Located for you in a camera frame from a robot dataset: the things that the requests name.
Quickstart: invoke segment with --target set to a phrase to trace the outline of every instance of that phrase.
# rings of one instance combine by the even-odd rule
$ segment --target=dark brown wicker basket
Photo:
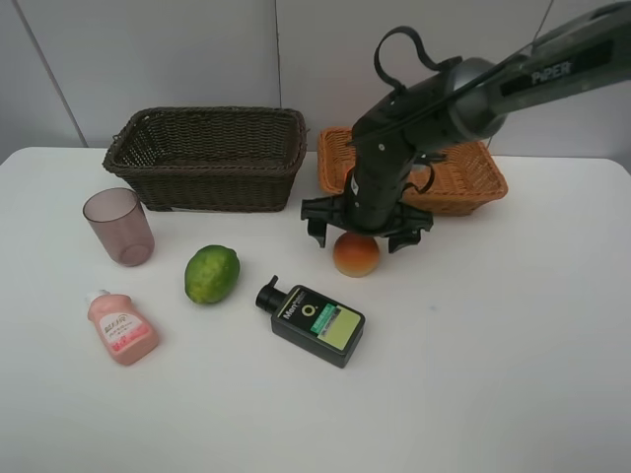
[[[162,107],[136,113],[104,167],[150,210],[277,212],[306,151],[303,116],[263,107]]]

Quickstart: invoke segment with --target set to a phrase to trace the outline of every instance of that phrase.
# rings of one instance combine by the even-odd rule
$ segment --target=lime
[[[221,301],[237,283],[241,263],[233,249],[211,244],[190,258],[184,272],[184,290],[197,304]]]

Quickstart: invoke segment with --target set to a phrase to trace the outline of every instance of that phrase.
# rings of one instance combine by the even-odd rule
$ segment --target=pink plastic cup
[[[93,195],[83,215],[111,259],[123,266],[138,266],[154,251],[154,236],[138,195],[117,187]]]

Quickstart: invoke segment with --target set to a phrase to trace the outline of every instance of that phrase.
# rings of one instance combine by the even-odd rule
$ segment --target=bottle label
[[[149,332],[146,323],[131,313],[110,313],[100,321],[101,331],[114,352],[118,352],[138,337]]]
[[[361,321],[359,313],[302,288],[294,292],[278,317],[338,350],[346,348]]]

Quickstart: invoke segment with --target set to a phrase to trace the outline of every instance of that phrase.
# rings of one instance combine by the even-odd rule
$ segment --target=table surface
[[[339,274],[299,218],[148,213],[150,261],[112,263],[83,220],[121,184],[104,150],[26,149],[0,167],[0,465],[7,472],[627,472],[631,177],[610,161],[498,158],[510,191],[437,218],[371,276]],[[232,296],[183,292],[200,247],[233,247]],[[276,337],[272,275],[367,317],[340,370]],[[130,295],[162,344],[125,368],[84,295]]]

